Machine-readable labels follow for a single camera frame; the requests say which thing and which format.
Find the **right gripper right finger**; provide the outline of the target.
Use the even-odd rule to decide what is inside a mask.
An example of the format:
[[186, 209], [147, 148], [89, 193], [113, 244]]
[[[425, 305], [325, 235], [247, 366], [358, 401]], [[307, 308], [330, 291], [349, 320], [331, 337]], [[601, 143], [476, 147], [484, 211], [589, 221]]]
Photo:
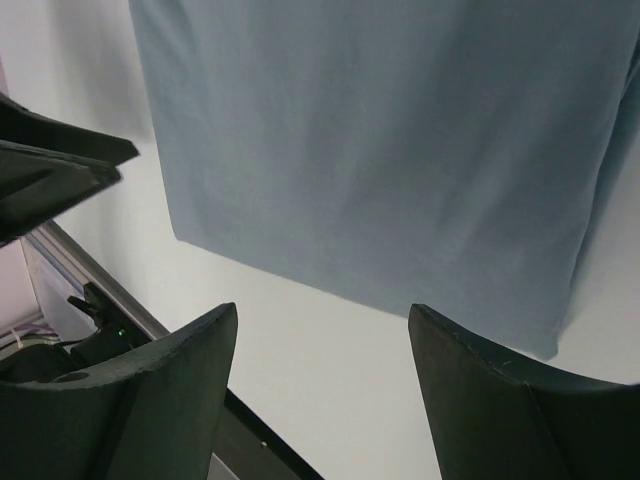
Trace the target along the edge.
[[638, 478], [637, 385], [541, 363], [425, 305], [408, 330], [442, 478]]

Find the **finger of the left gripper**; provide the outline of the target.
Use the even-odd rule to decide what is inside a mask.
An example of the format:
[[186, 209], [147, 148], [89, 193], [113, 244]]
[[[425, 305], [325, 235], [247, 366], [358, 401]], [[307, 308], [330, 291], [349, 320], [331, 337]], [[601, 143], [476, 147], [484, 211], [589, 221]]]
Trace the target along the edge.
[[119, 166], [139, 155], [124, 138], [87, 130], [31, 112], [1, 94], [1, 139]]
[[120, 179], [117, 168], [102, 160], [3, 141], [1, 243], [12, 243]]

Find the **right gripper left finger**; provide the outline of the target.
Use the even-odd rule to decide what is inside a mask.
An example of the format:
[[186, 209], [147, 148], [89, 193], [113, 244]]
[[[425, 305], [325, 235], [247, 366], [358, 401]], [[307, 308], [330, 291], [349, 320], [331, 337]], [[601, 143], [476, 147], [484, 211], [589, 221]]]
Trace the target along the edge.
[[2, 478], [206, 478], [237, 328], [222, 304], [51, 382], [2, 383]]

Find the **grey-blue t shirt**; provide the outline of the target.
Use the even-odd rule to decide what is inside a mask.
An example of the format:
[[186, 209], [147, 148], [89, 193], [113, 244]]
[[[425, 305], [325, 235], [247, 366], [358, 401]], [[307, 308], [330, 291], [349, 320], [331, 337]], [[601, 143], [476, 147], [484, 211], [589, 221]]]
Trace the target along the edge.
[[176, 237], [552, 358], [635, 1], [133, 1]]

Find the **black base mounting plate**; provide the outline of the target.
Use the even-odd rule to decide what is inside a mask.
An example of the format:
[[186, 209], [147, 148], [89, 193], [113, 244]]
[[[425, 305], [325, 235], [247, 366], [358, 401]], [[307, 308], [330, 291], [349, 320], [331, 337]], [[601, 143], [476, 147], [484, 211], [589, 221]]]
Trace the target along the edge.
[[322, 480], [323, 477], [228, 389], [208, 479]]

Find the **aluminium frame rail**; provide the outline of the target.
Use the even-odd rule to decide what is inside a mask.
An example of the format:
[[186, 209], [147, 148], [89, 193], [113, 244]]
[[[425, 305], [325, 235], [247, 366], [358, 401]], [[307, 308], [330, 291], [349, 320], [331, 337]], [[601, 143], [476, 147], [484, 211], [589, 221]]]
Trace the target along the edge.
[[34, 229], [23, 239], [66, 275], [70, 282], [94, 284], [149, 339], [155, 340], [169, 334], [166, 327], [53, 220]]

